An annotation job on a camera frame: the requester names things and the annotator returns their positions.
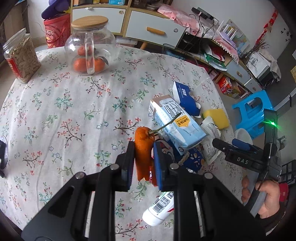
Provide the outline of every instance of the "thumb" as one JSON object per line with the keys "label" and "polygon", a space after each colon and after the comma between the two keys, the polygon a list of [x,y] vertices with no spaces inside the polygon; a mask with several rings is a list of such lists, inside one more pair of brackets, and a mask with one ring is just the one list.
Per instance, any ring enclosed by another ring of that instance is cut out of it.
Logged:
{"label": "thumb", "polygon": [[[261,182],[256,183],[255,185],[256,190],[259,188],[260,183]],[[279,197],[280,195],[279,184],[271,180],[264,181],[259,191],[266,192],[268,195],[272,197]]]}

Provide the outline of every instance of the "wooden drawer handle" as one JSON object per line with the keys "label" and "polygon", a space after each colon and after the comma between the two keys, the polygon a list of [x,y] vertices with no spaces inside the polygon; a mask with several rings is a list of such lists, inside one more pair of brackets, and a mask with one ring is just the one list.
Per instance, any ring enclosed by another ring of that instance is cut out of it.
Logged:
{"label": "wooden drawer handle", "polygon": [[158,29],[155,29],[155,28],[151,28],[151,27],[147,27],[147,31],[151,32],[151,33],[154,33],[154,34],[158,34],[158,35],[165,35],[164,31],[161,31],[161,30],[158,30]]}
{"label": "wooden drawer handle", "polygon": [[242,74],[241,74],[240,72],[238,72],[238,71],[237,71],[237,75],[238,75],[239,77],[242,77]]}

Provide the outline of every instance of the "table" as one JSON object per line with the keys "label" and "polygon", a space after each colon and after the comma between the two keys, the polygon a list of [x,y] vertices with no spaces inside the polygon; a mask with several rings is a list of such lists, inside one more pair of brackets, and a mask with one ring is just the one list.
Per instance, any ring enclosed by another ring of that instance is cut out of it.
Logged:
{"label": "table", "polygon": [[[149,101],[172,95],[174,80],[190,86],[202,111],[225,111],[203,68],[124,46],[114,52],[110,68],[92,77],[73,73],[62,47],[43,50],[37,52],[42,66],[32,79],[11,86],[0,112],[0,134],[9,145],[0,208],[21,229],[73,174],[91,174],[114,163],[137,127],[157,128],[148,114]],[[222,130],[221,138],[230,143],[232,128]],[[205,171],[240,200],[240,167],[221,154]],[[134,171],[130,191],[116,193],[117,240],[173,239],[173,215],[157,227],[141,219],[159,194],[149,182],[138,182]]]}

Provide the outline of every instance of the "sleeve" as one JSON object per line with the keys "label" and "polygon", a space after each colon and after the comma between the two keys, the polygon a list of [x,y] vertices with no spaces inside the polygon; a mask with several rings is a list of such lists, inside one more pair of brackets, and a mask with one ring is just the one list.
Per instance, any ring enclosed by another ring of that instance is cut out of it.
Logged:
{"label": "sleeve", "polygon": [[286,207],[283,202],[280,202],[280,208],[279,210],[272,216],[268,218],[260,218],[260,215],[257,214],[255,218],[259,220],[260,224],[265,230],[266,235],[271,233],[271,231],[278,225],[278,223],[281,221],[283,216],[286,212]]}

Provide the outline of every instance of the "red label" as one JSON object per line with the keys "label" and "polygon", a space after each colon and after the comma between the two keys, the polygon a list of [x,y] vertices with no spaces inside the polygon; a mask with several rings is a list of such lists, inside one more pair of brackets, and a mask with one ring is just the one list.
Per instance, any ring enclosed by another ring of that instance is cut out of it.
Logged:
{"label": "red label", "polygon": [[13,58],[7,58],[6,59],[10,68],[12,69],[12,71],[14,72],[15,76],[18,78],[18,79],[22,79],[22,74],[21,72],[19,71],[15,61]]}

